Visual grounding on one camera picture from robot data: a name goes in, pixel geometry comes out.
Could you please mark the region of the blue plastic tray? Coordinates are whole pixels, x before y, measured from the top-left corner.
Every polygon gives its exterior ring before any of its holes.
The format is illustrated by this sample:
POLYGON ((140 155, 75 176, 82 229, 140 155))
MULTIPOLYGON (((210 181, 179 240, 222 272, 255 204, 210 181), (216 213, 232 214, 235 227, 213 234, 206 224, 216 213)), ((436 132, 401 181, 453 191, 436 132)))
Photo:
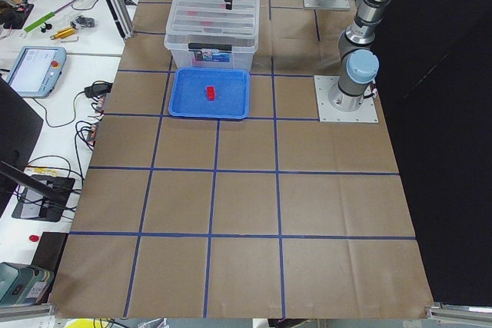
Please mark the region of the blue plastic tray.
POLYGON ((241 120, 249 114, 250 74, 242 69, 179 68, 169 114, 185 118, 241 120))

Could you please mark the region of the green handled reacher grabber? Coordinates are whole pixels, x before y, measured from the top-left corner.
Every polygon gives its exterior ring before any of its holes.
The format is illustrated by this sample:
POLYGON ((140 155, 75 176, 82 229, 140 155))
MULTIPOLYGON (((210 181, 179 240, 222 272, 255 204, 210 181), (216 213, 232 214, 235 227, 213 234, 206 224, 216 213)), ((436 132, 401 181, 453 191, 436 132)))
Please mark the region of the green handled reacher grabber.
POLYGON ((51 18, 55 17, 59 12, 65 10, 66 8, 68 8, 70 5, 72 5, 76 1, 78 1, 78 0, 72 0, 72 1, 64 4, 63 6, 47 13, 46 15, 43 15, 38 20, 32 22, 30 25, 25 26, 23 28, 24 32, 29 33, 30 31, 33 31, 35 28, 37 28, 41 24, 45 23, 46 21, 50 20, 51 18))

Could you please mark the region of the clear plastic box lid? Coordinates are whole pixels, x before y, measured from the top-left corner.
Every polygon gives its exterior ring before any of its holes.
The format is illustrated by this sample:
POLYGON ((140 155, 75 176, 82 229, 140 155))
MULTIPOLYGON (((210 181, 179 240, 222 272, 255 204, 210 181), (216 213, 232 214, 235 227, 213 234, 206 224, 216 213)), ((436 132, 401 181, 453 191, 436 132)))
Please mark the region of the clear plastic box lid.
POLYGON ((232 10, 225 8, 224 0, 173 0, 166 32, 234 34, 259 32, 259 11, 260 0, 233 0, 232 10), (188 16, 189 10, 196 11, 197 16, 188 16), (203 27, 200 21, 212 21, 214 27, 203 27))

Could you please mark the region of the brass cylinder tool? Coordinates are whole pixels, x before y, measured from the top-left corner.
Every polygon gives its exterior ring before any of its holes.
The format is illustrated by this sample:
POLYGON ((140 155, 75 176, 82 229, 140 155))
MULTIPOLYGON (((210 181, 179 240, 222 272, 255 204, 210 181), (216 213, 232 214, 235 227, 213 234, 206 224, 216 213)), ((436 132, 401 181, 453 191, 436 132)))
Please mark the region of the brass cylinder tool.
POLYGON ((72 36, 76 33, 77 29, 73 27, 67 27, 56 31, 53 35, 50 36, 51 40, 57 39, 65 39, 69 36, 72 36))

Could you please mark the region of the black monitor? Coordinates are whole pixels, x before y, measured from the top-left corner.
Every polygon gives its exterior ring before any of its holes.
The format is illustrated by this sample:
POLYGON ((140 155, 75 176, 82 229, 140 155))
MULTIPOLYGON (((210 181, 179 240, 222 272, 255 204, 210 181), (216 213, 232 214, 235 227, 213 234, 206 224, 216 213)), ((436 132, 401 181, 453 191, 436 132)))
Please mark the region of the black monitor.
POLYGON ((9 176, 1 172, 1 215, 13 190, 24 184, 25 166, 41 133, 43 120, 39 114, 3 79, 1 79, 1 162, 9 164, 9 176))

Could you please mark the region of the black electronics box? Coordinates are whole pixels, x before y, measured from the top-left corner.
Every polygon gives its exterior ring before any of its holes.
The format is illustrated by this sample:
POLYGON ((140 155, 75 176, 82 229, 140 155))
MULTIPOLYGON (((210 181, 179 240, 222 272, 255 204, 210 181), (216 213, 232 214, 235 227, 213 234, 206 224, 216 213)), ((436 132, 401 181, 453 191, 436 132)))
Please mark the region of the black electronics box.
POLYGON ((39 220, 56 223, 62 218, 73 220, 65 212, 74 211, 68 209, 66 204, 75 185, 75 179, 71 177, 53 177, 49 175, 33 175, 33 178, 44 184, 49 190, 61 193, 64 199, 56 202, 48 199, 31 188, 18 185, 14 190, 17 204, 12 212, 12 217, 20 220, 39 220))

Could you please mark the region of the blue teach pendant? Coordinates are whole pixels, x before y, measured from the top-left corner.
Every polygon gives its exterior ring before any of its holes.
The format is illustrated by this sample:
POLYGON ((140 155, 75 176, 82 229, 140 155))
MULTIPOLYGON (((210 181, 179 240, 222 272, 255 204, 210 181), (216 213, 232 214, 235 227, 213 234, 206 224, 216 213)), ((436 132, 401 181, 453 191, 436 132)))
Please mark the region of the blue teach pendant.
POLYGON ((7 84, 23 98, 46 98, 62 73, 67 53, 63 47, 25 46, 7 77, 7 84))

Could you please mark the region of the green device case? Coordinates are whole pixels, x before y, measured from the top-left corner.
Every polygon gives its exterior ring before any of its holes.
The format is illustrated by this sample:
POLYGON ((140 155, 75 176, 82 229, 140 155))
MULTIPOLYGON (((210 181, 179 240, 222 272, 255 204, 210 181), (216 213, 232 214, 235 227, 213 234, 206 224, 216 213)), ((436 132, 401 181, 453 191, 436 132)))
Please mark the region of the green device case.
POLYGON ((40 303, 54 276, 41 267, 1 262, 1 307, 40 303))

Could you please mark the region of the clear plastic storage box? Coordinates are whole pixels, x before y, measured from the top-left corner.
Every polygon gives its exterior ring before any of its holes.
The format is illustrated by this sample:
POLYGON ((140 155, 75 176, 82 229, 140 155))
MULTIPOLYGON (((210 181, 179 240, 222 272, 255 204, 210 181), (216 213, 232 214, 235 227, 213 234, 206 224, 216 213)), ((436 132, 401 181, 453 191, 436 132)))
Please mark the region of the clear plastic storage box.
POLYGON ((178 68, 229 68, 250 71, 258 32, 249 34, 167 31, 164 46, 178 68))

